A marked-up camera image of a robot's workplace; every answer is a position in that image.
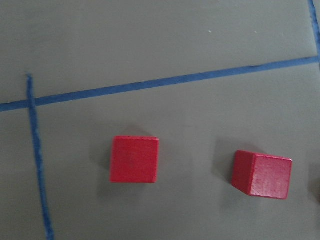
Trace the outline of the red block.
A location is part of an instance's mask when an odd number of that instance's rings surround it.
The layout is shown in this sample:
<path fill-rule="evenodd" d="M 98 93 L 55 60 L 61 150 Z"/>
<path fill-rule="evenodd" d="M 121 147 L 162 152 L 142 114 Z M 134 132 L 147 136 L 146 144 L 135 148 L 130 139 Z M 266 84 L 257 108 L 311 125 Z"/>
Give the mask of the red block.
<path fill-rule="evenodd" d="M 237 150 L 231 185 L 248 196 L 286 200 L 292 165 L 290 158 Z"/>
<path fill-rule="evenodd" d="M 153 136 L 115 136 L 112 141 L 110 182 L 155 183 L 160 140 Z"/>

